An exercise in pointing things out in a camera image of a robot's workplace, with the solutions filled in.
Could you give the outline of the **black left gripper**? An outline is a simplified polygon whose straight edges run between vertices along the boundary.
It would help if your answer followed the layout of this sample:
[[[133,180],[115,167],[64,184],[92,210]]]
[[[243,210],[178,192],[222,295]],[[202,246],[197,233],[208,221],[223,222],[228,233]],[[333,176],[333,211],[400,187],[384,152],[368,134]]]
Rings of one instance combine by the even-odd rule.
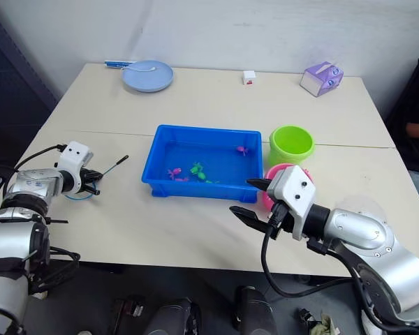
[[[87,192],[90,193],[92,195],[99,195],[100,191],[96,188],[94,188],[92,185],[92,183],[94,182],[95,179],[102,179],[103,178],[103,174],[95,171],[95,170],[89,170],[86,168],[82,168],[80,170],[80,189],[79,189],[79,193],[82,192]]]

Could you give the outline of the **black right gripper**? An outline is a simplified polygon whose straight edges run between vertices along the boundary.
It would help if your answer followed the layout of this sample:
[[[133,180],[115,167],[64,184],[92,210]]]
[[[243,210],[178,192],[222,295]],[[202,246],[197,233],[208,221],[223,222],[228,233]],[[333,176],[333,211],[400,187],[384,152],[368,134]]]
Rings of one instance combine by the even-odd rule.
[[[271,179],[264,178],[247,179],[248,184],[264,192],[268,189],[271,182]],[[290,213],[289,206],[283,200],[274,202],[267,217],[267,223],[261,221],[256,213],[250,209],[231,206],[229,210],[248,227],[262,233],[267,231],[268,239],[276,240],[282,230],[288,233],[293,231],[294,218]]]

